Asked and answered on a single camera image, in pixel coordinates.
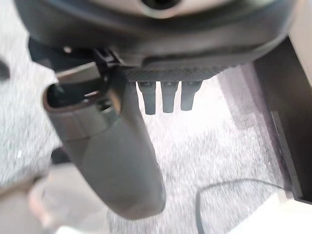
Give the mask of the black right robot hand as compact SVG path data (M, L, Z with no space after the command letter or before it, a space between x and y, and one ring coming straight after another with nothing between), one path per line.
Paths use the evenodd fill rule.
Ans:
M42 104L70 160L116 214L166 204L138 105L192 109L204 80L262 57L287 36L300 0L17 0L31 59L54 71Z

